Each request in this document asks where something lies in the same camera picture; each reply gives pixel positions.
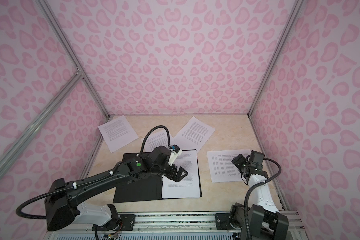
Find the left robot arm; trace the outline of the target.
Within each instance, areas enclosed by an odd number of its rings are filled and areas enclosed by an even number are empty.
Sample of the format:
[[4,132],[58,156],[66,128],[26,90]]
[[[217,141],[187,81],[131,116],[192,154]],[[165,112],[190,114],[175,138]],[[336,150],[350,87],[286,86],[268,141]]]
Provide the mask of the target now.
[[110,189],[164,176],[176,183],[188,172],[174,164],[181,149],[156,147],[150,153],[135,154],[128,162],[119,162],[108,171],[77,181],[58,179],[50,188],[51,196],[45,199],[47,229],[61,230],[72,223],[91,224],[94,230],[119,230],[122,227],[116,207],[112,204],[91,206],[86,200]]

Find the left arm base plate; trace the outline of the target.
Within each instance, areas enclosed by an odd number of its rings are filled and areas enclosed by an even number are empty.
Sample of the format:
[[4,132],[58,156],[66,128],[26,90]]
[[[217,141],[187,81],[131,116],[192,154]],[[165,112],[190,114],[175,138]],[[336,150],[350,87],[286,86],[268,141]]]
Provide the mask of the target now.
[[121,214],[120,219],[123,222],[121,231],[132,231],[135,225],[135,214]]

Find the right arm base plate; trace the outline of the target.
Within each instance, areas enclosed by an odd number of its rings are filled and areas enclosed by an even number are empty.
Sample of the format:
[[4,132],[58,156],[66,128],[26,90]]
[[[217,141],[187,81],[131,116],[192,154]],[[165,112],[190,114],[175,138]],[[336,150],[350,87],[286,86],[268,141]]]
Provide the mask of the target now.
[[215,223],[217,230],[234,230],[237,228],[230,213],[216,213]]

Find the black and white folder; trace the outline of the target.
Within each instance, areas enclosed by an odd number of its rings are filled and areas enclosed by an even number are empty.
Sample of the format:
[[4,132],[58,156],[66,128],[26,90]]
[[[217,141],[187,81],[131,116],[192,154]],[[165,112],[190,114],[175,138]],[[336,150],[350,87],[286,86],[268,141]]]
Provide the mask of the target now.
[[129,203],[202,197],[197,151],[183,151],[176,158],[175,165],[188,172],[188,175],[180,182],[176,183],[167,177],[150,176],[147,179],[117,187],[113,202]]

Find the hidden paper sheet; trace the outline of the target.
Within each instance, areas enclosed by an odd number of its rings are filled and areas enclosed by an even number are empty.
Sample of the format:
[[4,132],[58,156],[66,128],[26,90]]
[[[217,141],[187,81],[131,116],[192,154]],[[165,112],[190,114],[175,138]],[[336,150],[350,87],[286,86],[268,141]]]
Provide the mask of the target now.
[[192,117],[173,140],[182,150],[199,152],[214,132],[215,128]]

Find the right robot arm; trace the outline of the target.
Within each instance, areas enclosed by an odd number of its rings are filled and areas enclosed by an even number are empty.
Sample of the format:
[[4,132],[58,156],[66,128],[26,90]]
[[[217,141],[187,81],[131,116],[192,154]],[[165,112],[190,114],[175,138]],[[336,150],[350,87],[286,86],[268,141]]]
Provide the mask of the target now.
[[[276,174],[268,176],[263,170],[264,160],[278,167]],[[231,226],[241,228],[240,239],[285,240],[289,220],[276,207],[269,189],[269,183],[282,173],[280,164],[257,151],[251,151],[246,157],[237,155],[232,164],[237,167],[242,180],[249,187],[244,204],[236,203],[231,208]]]

